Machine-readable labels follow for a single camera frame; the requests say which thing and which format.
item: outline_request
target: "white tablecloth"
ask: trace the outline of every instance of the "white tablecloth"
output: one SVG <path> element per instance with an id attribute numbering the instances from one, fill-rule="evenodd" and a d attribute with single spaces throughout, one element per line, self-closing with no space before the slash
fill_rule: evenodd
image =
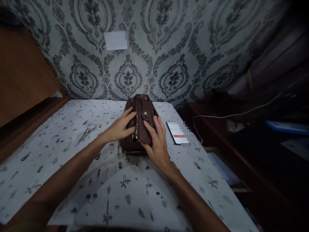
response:
<path id="1" fill-rule="evenodd" d="M 71 100 L 42 124 L 0 165 L 0 222 L 7 223 L 41 184 L 118 118 L 124 106 L 124 101 Z M 154 106 L 164 124 L 183 124 L 171 104 Z M 77 145 L 89 125 L 95 129 Z M 257 231 L 196 137 L 186 135 L 191 146 L 174 145 L 167 131 L 171 160 L 231 231 Z M 125 156 L 119 143 L 112 142 L 59 205 L 49 225 L 192 231 L 178 203 L 148 157 Z"/>

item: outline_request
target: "white cable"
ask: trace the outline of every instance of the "white cable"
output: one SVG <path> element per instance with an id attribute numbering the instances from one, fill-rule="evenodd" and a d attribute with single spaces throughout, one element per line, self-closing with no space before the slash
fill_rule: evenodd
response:
<path id="1" fill-rule="evenodd" d="M 244 114 L 246 114 L 246 113 L 249 113 L 249 112 L 251 112 L 251 111 L 253 111 L 253 110 L 256 110 L 256 109 L 258 109 L 258 108 L 261 108 L 261 107 L 263 107 L 263 106 L 266 106 L 266 105 L 272 103 L 272 102 L 273 102 L 275 99 L 277 99 L 282 93 L 283 93 L 283 92 L 279 93 L 279 94 L 278 94 L 277 96 L 275 96 L 270 102 L 268 102 L 268 103 L 266 103 L 266 104 L 264 104 L 264 105 L 260 105 L 260 106 L 258 106 L 258 107 L 256 107 L 256 108 L 253 108 L 253 109 L 251 109 L 251 110 L 249 110 L 249 111 L 247 111 L 247 112 L 241 113 L 241 114 L 232 114 L 232 115 L 228 115 L 228 116 L 224 116 L 224 117 L 207 116 L 207 115 L 194 116 L 194 117 L 193 117 L 193 125 L 194 125 L 194 128 L 195 128 L 195 131 L 197 132 L 198 136 L 199 136 L 200 139 L 201 139 L 201 144 L 203 143 L 203 139 L 202 139 L 202 137 L 200 136 L 199 132 L 197 131 L 196 127 L 195 127 L 194 118 L 197 118 L 197 117 L 228 118 L 228 117 L 231 117 L 231 116 L 244 115 Z"/>

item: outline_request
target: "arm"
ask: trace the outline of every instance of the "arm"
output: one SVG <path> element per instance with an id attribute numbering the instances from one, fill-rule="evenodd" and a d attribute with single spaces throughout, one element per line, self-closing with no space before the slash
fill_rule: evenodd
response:
<path id="1" fill-rule="evenodd" d="M 69 194 L 99 151 L 108 142 L 117 141 L 134 133 L 135 127 L 126 129 L 126 125 L 136 115 L 135 112 L 130 113 L 131 111 L 132 107 L 56 171 L 12 217 L 3 231 L 15 225 L 17 231 L 19 225 L 23 231 L 26 231 L 28 226 L 43 230 L 55 209 Z"/>
<path id="2" fill-rule="evenodd" d="M 166 130 L 160 117 L 157 118 L 154 116 L 154 124 L 157 132 L 144 121 L 144 125 L 152 138 L 152 147 L 144 144 L 143 146 L 151 160 L 169 180 L 193 228 L 196 231 L 229 231 L 203 198 L 182 176 L 175 163 L 169 160 L 166 144 Z"/>

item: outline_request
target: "leather bag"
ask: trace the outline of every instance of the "leather bag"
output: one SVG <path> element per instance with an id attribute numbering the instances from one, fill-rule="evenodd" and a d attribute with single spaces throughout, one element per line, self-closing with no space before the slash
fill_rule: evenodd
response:
<path id="1" fill-rule="evenodd" d="M 136 130 L 133 134 L 122 139 L 120 146 L 126 155 L 147 156 L 146 150 L 141 143 L 151 145 L 152 139 L 143 120 L 147 121 L 155 129 L 154 116 L 158 117 L 159 115 L 146 94 L 136 94 L 133 98 L 129 98 L 125 110 L 130 107 L 133 107 L 132 112 L 136 111 L 136 117 L 131 119 L 126 128 L 135 126 Z"/>

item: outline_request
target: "hand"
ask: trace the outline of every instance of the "hand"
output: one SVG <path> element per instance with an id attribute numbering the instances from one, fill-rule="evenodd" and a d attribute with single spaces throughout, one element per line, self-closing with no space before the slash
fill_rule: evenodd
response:
<path id="1" fill-rule="evenodd" d="M 113 122 L 100 136 L 103 138 L 103 141 L 113 142 L 120 139 L 123 139 L 130 134 L 133 134 L 136 127 L 130 127 L 126 129 L 129 121 L 136 116 L 136 112 L 132 112 L 133 107 L 127 109 L 116 121 Z"/>
<path id="2" fill-rule="evenodd" d="M 152 138 L 152 147 L 147 144 L 142 144 L 142 146 L 161 172 L 168 175 L 170 172 L 178 169 L 174 162 L 169 159 L 166 143 L 166 129 L 161 118 L 154 116 L 154 124 L 157 132 L 148 122 L 144 121 L 144 125 Z"/>

